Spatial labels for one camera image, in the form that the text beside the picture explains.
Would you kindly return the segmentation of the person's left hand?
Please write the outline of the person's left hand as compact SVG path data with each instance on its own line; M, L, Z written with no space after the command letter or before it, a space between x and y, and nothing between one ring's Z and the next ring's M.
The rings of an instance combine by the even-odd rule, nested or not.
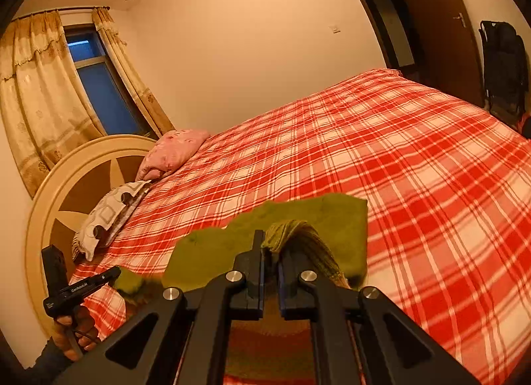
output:
M79 361L101 343L95 320L85 306L75 308L72 316L61 316L54 320L51 338L58 349L70 361Z

